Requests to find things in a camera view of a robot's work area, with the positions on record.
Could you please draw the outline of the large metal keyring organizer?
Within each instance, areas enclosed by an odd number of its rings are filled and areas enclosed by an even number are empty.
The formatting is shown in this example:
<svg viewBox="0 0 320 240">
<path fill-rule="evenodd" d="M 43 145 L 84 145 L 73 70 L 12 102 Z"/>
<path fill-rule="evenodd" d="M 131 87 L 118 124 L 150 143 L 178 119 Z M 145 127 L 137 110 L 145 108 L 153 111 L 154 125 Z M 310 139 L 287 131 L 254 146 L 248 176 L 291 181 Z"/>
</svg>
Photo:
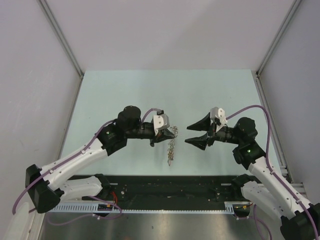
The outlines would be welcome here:
<svg viewBox="0 0 320 240">
<path fill-rule="evenodd" d="M 170 140 L 168 143 L 168 149 L 167 149 L 167 164 L 170 167 L 172 164 L 172 161 L 174 160 L 174 154 L 175 154 L 175 143 L 176 139 L 178 137 L 179 129 L 177 126 L 173 125 L 170 127 L 171 132 L 174 134 L 174 138 Z"/>
</svg>

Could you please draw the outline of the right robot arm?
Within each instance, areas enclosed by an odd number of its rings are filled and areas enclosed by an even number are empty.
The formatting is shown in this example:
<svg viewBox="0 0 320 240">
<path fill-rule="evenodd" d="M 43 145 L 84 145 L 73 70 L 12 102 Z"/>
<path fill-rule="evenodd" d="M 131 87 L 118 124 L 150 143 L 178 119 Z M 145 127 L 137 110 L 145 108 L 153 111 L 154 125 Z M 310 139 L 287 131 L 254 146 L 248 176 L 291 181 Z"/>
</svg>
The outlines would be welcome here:
<svg viewBox="0 0 320 240">
<path fill-rule="evenodd" d="M 236 146 L 232 151 L 235 161 L 256 180 L 247 174 L 236 177 L 230 188 L 235 200 L 246 199 L 279 222 L 280 232 L 286 240 L 320 238 L 320 205 L 311 203 L 271 164 L 267 151 L 256 142 L 258 132 L 253 119 L 242 117 L 234 127 L 228 127 L 224 110 L 215 107 L 187 129 L 205 132 L 185 140 L 201 150 L 214 142 Z"/>
</svg>

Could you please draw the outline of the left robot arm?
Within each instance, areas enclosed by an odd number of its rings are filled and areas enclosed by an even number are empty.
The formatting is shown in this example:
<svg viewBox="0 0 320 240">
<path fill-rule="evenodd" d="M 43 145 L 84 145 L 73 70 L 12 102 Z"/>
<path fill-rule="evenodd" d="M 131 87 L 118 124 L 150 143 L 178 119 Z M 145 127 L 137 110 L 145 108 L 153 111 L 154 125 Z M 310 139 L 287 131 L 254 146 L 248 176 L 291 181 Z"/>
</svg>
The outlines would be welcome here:
<svg viewBox="0 0 320 240">
<path fill-rule="evenodd" d="M 126 106 L 116 119 L 101 126 L 80 149 L 42 167 L 30 165 L 25 172 L 25 188 L 37 213 L 47 213 L 66 200 L 82 197 L 107 199 L 111 188 L 103 174 L 78 180 L 71 177 L 95 161 L 123 149 L 129 139 L 149 140 L 151 147 L 174 139 L 169 117 L 162 109 L 156 108 L 155 112 L 152 120 L 146 122 L 138 107 Z"/>
</svg>

